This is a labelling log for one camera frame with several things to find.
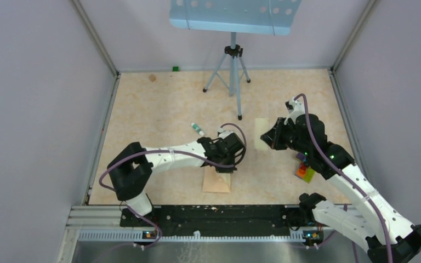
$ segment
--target speckled table surface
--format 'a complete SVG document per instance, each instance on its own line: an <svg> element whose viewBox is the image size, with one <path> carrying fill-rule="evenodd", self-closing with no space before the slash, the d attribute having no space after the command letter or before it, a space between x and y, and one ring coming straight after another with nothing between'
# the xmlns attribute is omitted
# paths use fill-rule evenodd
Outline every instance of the speckled table surface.
<svg viewBox="0 0 421 263"><path fill-rule="evenodd" d="M295 177L295 152L256 150L256 118L288 114L285 101L299 93L308 97L309 110L325 123L328 139L352 153L327 70L249 71L251 83L241 81L243 120L237 119L236 96L215 78L202 92L210 71L123 73L107 128L90 204L119 204L115 193L100 187L98 178L107 165L131 142L143 147L181 145L199 135L197 123L211 138L226 122L245 132L248 150L231 176L231 193L202 192L204 169L180 168L150 177L145 191L153 204L298 204L302 193L317 192L333 203L348 199L316 174L310 184ZM228 80L228 72L221 75ZM111 185L107 176L105 183Z"/></svg>

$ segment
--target tripod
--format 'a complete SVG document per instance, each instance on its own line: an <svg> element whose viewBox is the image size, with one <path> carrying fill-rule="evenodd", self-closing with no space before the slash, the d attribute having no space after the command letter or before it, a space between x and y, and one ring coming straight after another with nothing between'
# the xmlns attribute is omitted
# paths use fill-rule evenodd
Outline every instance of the tripod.
<svg viewBox="0 0 421 263"><path fill-rule="evenodd" d="M225 83L222 76L218 73L227 55L232 57L232 64L230 66L230 85L229 86ZM249 78L249 75L248 75L248 71L246 70L246 66L244 65L242 55L243 55L243 48L241 48L240 45L236 44L236 32L232 32L231 45L225 47L225 52L222 58L220 59L219 65L214 70L214 72L210 76L209 81L207 82L206 86L202 90L203 92L207 91L215 75L217 75L220 78L220 80L224 83L224 85L228 88L228 90L230 91L229 92L230 96L233 96L235 92L234 87L236 87L236 103L238 105L238 119L239 120L243 118L243 116L241 115L241 99L240 99L240 80L243 77L243 74L241 74L241 76L238 75L238 58L240 59L241 66L243 67L243 73L244 75L246 75L246 81L248 83L251 82L251 79Z"/></svg>

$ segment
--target tripod clamp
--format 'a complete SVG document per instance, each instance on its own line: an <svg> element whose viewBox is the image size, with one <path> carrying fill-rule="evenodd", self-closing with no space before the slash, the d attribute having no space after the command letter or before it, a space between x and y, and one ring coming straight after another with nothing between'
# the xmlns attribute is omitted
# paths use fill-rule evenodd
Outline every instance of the tripod clamp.
<svg viewBox="0 0 421 263"><path fill-rule="evenodd" d="M243 48L240 45L235 45L235 48L231 48L231 46L225 47L225 54L230 55L232 58L234 57L242 57L243 56Z"/></svg>

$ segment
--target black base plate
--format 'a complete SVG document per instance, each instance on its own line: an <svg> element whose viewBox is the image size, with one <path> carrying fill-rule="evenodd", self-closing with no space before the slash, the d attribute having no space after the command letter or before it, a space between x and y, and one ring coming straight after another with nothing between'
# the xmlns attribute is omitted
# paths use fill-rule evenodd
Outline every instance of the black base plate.
<svg viewBox="0 0 421 263"><path fill-rule="evenodd" d="M284 205L162 205L146 217L164 236L289 236L288 225L303 226L299 208ZM123 209L120 226L150 225Z"/></svg>

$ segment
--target small bottle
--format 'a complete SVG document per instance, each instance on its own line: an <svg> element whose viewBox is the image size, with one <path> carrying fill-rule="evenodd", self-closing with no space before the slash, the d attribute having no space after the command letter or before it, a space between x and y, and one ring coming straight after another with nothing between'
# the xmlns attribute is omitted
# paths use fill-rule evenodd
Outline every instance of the small bottle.
<svg viewBox="0 0 421 263"><path fill-rule="evenodd" d="M200 135L200 136L204 136L204 135L205 135L204 131L203 131L203 130L201 129L201 127L199 127L196 123L192 122L192 123L191 123L191 126L193 127L193 129L194 129L197 133L199 133L199 135Z"/></svg>

